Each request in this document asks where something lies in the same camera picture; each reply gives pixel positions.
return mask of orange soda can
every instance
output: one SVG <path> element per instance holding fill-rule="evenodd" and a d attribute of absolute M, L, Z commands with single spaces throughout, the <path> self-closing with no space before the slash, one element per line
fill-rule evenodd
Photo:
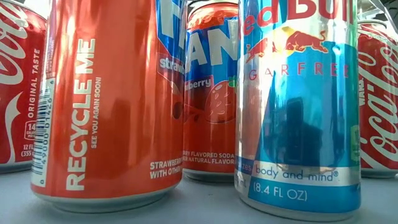
<path fill-rule="evenodd" d="M 238 1 L 192 6 L 187 26 L 184 173 L 196 180 L 233 182 Z"/>
<path fill-rule="evenodd" d="M 32 190 L 71 212 L 143 206 L 182 178 L 185 0 L 53 0 Z"/>

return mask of fanta strawberry can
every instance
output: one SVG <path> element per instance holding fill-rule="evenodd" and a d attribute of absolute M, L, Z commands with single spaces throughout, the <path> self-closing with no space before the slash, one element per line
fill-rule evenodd
<path fill-rule="evenodd" d="M 361 204 L 356 1 L 242 0 L 235 187 L 315 222 Z"/>
<path fill-rule="evenodd" d="M 45 23 L 19 2 L 0 1 L 0 173 L 31 167 Z"/>
<path fill-rule="evenodd" d="M 188 18 L 183 167 L 196 180 L 233 182 L 237 3 L 201 2 Z"/>
<path fill-rule="evenodd" d="M 383 21 L 358 22 L 363 177 L 398 174 L 398 41 Z"/>
<path fill-rule="evenodd" d="M 52 1 L 31 187 L 72 212 L 154 202 L 182 178 L 186 2 Z"/>

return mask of barcode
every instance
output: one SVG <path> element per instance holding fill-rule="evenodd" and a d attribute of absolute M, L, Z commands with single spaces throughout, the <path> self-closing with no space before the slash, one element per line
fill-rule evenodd
<path fill-rule="evenodd" d="M 37 107 L 32 184 L 40 187 L 45 187 L 47 177 L 54 87 L 55 78 L 43 80 Z"/>

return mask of red bull sugarfree can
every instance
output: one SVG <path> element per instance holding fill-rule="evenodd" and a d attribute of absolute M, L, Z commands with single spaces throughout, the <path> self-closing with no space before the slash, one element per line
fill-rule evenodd
<path fill-rule="evenodd" d="M 359 208 L 356 25 L 354 0 L 240 1 L 235 187 L 250 206 L 316 222 Z"/>

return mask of can bottom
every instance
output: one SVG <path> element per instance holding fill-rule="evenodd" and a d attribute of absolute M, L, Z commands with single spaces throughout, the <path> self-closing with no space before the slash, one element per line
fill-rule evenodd
<path fill-rule="evenodd" d="M 0 174 L 30 170 L 31 167 L 32 161 L 0 164 Z"/>
<path fill-rule="evenodd" d="M 203 182 L 214 182 L 214 183 L 233 183 L 234 173 L 218 173 L 218 172 L 205 172 L 191 169 L 184 169 L 184 173 L 187 177 L 193 180 L 199 180 Z"/>
<path fill-rule="evenodd" d="M 163 190 L 118 198 L 64 198 L 51 197 L 38 194 L 36 192 L 34 193 L 36 196 L 38 196 L 38 198 L 48 201 L 52 203 L 54 207 L 64 211 L 75 213 L 106 213 L 129 210 L 132 208 L 149 205 L 160 200 L 177 185 L 178 183 Z"/>
<path fill-rule="evenodd" d="M 378 178 L 378 179 L 391 179 L 394 178 L 397 175 L 397 171 L 394 170 L 392 172 L 386 172 L 386 171 L 375 171 L 375 170 L 362 170 L 361 171 L 361 176 L 362 177 L 367 177 L 367 178 Z"/>
<path fill-rule="evenodd" d="M 347 220 L 352 216 L 354 216 L 354 214 L 356 213 L 356 210 L 348 213 L 302 212 L 302 211 L 290 210 L 285 208 L 278 208 L 272 205 L 260 203 L 250 198 L 247 198 L 241 193 L 239 193 L 239 196 L 244 203 L 248 204 L 249 206 L 257 210 L 269 213 L 271 215 L 276 215 L 278 217 L 290 218 L 294 220 L 302 220 L 309 222 L 337 222 L 337 221 Z"/>

